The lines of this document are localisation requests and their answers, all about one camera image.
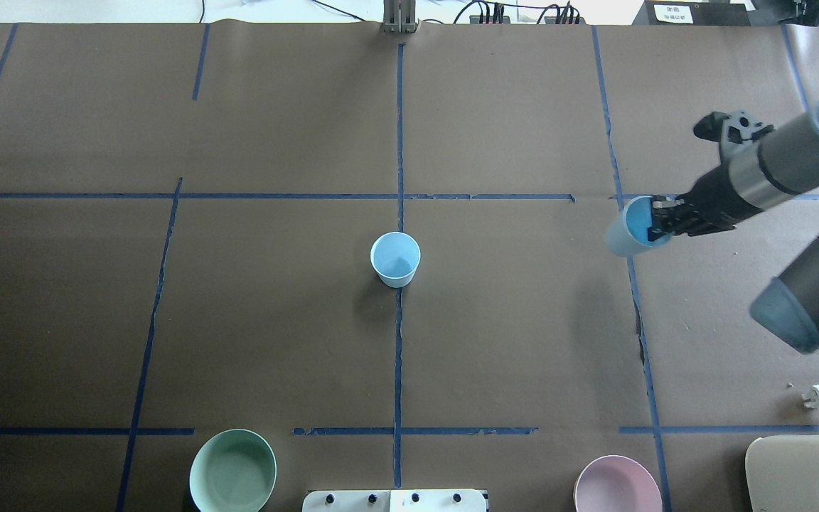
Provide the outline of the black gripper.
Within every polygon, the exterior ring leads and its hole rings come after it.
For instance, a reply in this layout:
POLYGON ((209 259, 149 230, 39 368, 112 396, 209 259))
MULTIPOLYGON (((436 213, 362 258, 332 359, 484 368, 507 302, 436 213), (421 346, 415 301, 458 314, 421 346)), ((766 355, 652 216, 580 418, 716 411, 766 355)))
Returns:
POLYGON ((714 111, 700 119, 693 126, 693 135, 717 143, 719 166, 677 198, 650 197, 648 242, 733 230, 776 205, 776 185, 760 156, 761 140, 775 129, 741 110, 714 111))

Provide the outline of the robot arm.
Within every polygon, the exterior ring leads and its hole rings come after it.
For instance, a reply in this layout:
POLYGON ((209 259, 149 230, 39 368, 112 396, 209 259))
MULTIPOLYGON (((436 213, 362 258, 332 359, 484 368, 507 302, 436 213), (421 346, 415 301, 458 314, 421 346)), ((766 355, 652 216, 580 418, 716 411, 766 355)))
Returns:
POLYGON ((746 110, 712 110, 693 135, 719 160, 678 195, 644 198, 628 232, 647 247, 676 237, 719 237, 748 223, 776 227, 767 240, 782 268, 748 305, 762 331, 799 354, 819 354, 819 100, 782 125, 746 110))

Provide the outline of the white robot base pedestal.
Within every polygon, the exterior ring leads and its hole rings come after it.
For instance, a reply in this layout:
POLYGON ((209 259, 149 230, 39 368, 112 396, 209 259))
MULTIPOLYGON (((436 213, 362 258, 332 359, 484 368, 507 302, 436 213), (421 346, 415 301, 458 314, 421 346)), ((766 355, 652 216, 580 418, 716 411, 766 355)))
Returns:
POLYGON ((309 492, 302 511, 488 511, 478 489, 371 489, 309 492))

